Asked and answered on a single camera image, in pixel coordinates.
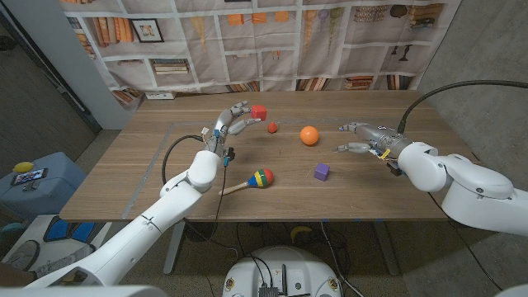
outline wooden table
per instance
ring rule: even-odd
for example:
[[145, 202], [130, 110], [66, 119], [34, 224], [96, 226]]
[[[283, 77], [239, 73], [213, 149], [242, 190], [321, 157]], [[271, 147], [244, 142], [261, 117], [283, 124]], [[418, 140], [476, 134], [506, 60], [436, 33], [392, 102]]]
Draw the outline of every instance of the wooden table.
[[[360, 141], [337, 127], [352, 121], [398, 126], [417, 98], [415, 91], [245, 92], [174, 101], [146, 101], [75, 192], [60, 216], [72, 221], [133, 219], [159, 198], [161, 164], [167, 147], [186, 134], [200, 134], [233, 104], [266, 106], [265, 124], [230, 135], [236, 158], [227, 168], [226, 186], [246, 181], [257, 169], [270, 168], [274, 181], [266, 189], [227, 195], [218, 221], [320, 221], [446, 219], [427, 193], [406, 177], [395, 177], [371, 154], [332, 153], [340, 144]], [[269, 121], [279, 130], [266, 131]], [[299, 139], [306, 125], [320, 133], [317, 145]], [[406, 135], [437, 147], [441, 154], [460, 153], [476, 161], [469, 148], [427, 104], [408, 118]], [[167, 179], [187, 169], [202, 143], [186, 139], [167, 163]], [[330, 166], [326, 181], [314, 178], [318, 163]], [[215, 221], [224, 169], [192, 213], [193, 221]]]

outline wooden handle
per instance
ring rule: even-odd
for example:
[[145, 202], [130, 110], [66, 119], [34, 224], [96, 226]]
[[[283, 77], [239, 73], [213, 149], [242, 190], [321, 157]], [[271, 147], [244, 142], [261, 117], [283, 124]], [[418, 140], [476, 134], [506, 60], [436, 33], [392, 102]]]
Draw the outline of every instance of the wooden handle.
[[229, 187], [227, 189], [224, 189], [224, 195], [227, 195], [229, 193], [233, 193], [234, 191], [243, 189], [245, 187], [248, 187], [248, 182], [247, 181], [241, 183], [240, 185], [231, 186], [231, 187]]

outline white robot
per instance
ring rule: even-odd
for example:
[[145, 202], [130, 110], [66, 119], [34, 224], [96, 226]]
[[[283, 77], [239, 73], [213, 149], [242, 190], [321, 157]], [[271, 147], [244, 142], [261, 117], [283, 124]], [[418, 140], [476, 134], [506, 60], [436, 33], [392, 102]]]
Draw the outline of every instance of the white robot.
[[[147, 286], [115, 286], [169, 227], [183, 219], [202, 194], [211, 188], [222, 159], [232, 149], [225, 148], [227, 134], [238, 134], [260, 119], [241, 120], [249, 113], [246, 101], [222, 111], [214, 133], [206, 140], [188, 170], [170, 179], [160, 191], [160, 199], [134, 219], [97, 251], [29, 284], [24, 289], [4, 290], [10, 296], [165, 296]], [[499, 232], [528, 235], [528, 193], [515, 189], [503, 175], [472, 164], [383, 126], [350, 123], [340, 130], [356, 133], [368, 143], [349, 143], [335, 152], [371, 152], [387, 161], [396, 174], [405, 174], [421, 191], [449, 187], [442, 209], [453, 219], [469, 226]], [[256, 260], [262, 259], [262, 265]], [[89, 287], [59, 288], [61, 285]], [[265, 247], [243, 258], [229, 271], [224, 296], [339, 296], [341, 283], [332, 269], [314, 255], [294, 247]], [[516, 287], [499, 296], [526, 295], [528, 286]]]
[[442, 209], [459, 223], [498, 232], [528, 236], [528, 192], [491, 169], [472, 164], [458, 154], [438, 156], [438, 149], [413, 142], [393, 129], [366, 123], [340, 127], [366, 144], [349, 143], [336, 152], [371, 152], [388, 162], [395, 174], [404, 173], [421, 191], [449, 187]]

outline gray wall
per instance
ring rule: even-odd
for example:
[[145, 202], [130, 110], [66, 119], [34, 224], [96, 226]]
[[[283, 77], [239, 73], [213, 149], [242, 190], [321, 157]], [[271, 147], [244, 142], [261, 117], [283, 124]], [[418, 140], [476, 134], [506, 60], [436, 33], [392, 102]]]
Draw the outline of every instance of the gray wall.
[[64, 16], [59, 0], [3, 1], [99, 125], [103, 129], [122, 129], [131, 113], [111, 95]]
[[[462, 1], [418, 90], [474, 79], [528, 83], [526, 20], [526, 1]], [[459, 87], [429, 102], [487, 167], [528, 190], [528, 90]]]

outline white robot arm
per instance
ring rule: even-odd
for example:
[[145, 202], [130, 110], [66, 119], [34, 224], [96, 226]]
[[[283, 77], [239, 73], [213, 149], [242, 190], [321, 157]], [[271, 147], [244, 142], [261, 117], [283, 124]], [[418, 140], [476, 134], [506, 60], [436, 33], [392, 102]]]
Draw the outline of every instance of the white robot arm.
[[388, 162], [391, 171], [409, 177], [421, 191], [449, 187], [441, 207], [447, 215], [468, 226], [528, 236], [528, 192], [513, 187], [502, 174], [471, 163], [458, 154], [438, 156], [429, 144], [414, 143], [383, 126], [350, 123], [340, 127], [368, 141], [335, 148], [335, 152], [371, 152]]
[[[191, 212], [202, 194], [211, 188], [222, 158], [231, 148], [224, 143], [231, 124], [242, 114], [247, 101], [222, 111], [213, 133], [206, 140], [204, 150], [198, 152], [188, 170], [169, 180], [160, 191], [160, 199], [140, 216], [127, 224], [118, 234], [93, 254], [60, 270], [41, 277], [28, 287], [43, 288], [52, 285], [116, 285], [156, 240], [173, 224]], [[236, 134], [260, 119], [234, 124]]]

